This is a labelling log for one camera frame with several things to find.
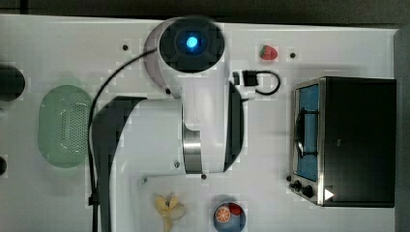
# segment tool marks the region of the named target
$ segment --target blue light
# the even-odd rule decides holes
[[[189,37],[187,39],[187,47],[194,48],[198,45],[198,39],[196,37]]]

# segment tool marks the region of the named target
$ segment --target black cable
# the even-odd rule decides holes
[[[93,102],[91,104],[91,109],[90,109],[90,113],[88,116],[88,160],[89,160],[89,165],[90,165],[90,179],[91,179],[91,196],[88,200],[88,204],[89,205],[93,205],[93,232],[97,232],[98,231],[98,212],[99,212],[99,196],[98,196],[98,190],[97,190],[97,186],[96,186],[96,178],[94,176],[94,159],[93,159],[93,154],[91,151],[91,144],[90,144],[90,129],[91,129],[91,125],[93,123],[93,117],[94,117],[94,109],[96,108],[97,105],[97,100],[100,97],[100,94],[103,92],[105,86],[107,86],[109,84],[109,81],[111,81],[111,79],[113,79],[120,71],[122,71],[124,68],[126,68],[127,66],[129,66],[130,64],[138,61],[139,59],[141,59],[144,56],[147,56],[151,53],[154,53],[157,49],[153,49],[153,50],[149,50],[146,51],[142,54],[140,54],[139,56],[132,58],[130,61],[126,62],[124,65],[122,65],[120,68],[118,68],[106,81],[105,83],[100,87],[99,92],[97,93],[97,95],[94,97]]]
[[[260,94],[260,95],[264,95],[264,96],[271,96],[271,95],[275,94],[275,93],[279,90],[279,87],[280,87],[280,78],[279,78],[279,75],[278,75],[278,74],[276,74],[276,73],[274,73],[274,72],[272,72],[272,71],[257,71],[257,73],[268,73],[268,74],[273,75],[274,77],[277,78],[277,80],[278,80],[278,85],[277,85],[277,87],[276,87],[273,91],[271,91],[271,92],[264,93],[264,92],[260,92],[259,90],[256,89],[256,93],[258,93],[258,94]]]

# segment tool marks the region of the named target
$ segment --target banana peel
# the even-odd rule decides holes
[[[185,205],[178,202],[178,197],[173,196],[170,201],[166,201],[162,196],[156,198],[156,209],[162,216],[163,232],[170,232],[173,220],[182,218],[185,215]]]

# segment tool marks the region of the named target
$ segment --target oven handle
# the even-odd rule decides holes
[[[305,115],[307,114],[315,114],[316,117],[319,115],[318,110],[305,110],[303,107],[301,111],[299,111],[298,118],[296,119],[296,149],[298,151],[299,157],[302,159],[305,155],[315,155],[317,156],[317,152],[304,152],[305,147]]]

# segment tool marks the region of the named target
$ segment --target metal band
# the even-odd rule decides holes
[[[326,112],[326,78],[319,79],[319,128],[317,137],[317,205],[325,204],[325,112]]]
[[[184,163],[187,174],[202,174],[200,131],[189,130],[185,123],[183,123],[182,136]]]

